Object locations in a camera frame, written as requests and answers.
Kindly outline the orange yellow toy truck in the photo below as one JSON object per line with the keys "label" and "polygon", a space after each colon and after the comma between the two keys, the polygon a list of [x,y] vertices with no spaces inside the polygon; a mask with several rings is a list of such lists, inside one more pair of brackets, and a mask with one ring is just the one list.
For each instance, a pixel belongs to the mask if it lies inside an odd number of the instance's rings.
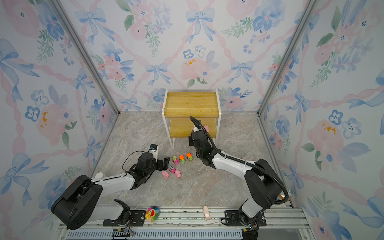
{"label": "orange yellow toy truck", "polygon": [[191,153],[187,153],[187,154],[186,154],[186,157],[187,157],[187,159],[188,159],[190,162],[194,160],[194,158],[193,158],[193,156],[192,156]]}

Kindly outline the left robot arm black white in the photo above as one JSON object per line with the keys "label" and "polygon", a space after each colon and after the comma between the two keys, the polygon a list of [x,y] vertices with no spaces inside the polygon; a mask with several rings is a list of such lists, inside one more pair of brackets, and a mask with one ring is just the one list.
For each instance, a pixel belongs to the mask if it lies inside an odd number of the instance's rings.
{"label": "left robot arm black white", "polygon": [[99,200],[117,192],[137,189],[145,184],[155,171],[166,170],[170,158],[157,160],[156,157],[155,150],[142,152],[136,164],[116,176],[77,177],[53,203],[51,212],[70,230],[79,229],[87,222],[98,220],[121,227],[128,226],[135,217],[125,202],[115,199],[113,204],[101,204]]}

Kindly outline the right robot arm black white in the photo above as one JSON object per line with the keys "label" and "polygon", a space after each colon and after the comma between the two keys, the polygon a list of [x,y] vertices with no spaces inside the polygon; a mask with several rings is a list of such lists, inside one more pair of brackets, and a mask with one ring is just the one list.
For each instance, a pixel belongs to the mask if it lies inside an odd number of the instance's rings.
{"label": "right robot arm black white", "polygon": [[190,116],[194,129],[189,136],[190,146],[195,147],[196,156],[204,165],[213,169],[229,172],[242,178],[250,192],[239,208],[240,223],[246,227],[260,224],[262,212],[273,205],[286,203],[290,199],[289,191],[270,164],[259,159],[246,161],[226,154],[214,143],[201,122]]}

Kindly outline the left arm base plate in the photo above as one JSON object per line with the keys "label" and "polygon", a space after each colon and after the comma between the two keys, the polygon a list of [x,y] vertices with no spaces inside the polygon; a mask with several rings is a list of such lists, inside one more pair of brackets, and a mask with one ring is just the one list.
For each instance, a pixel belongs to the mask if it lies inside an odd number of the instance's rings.
{"label": "left arm base plate", "polygon": [[130,210],[123,213],[116,220],[104,220],[104,227],[142,227],[145,222],[145,210]]}

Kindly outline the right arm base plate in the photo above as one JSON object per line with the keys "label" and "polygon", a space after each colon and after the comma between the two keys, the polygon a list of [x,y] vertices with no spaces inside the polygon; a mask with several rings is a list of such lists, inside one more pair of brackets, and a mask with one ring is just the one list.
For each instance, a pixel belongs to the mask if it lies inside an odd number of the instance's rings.
{"label": "right arm base plate", "polygon": [[265,227],[266,217],[263,212],[259,212],[253,218],[248,217],[245,214],[241,214],[240,211],[225,210],[225,217],[221,219],[222,224],[228,227]]}

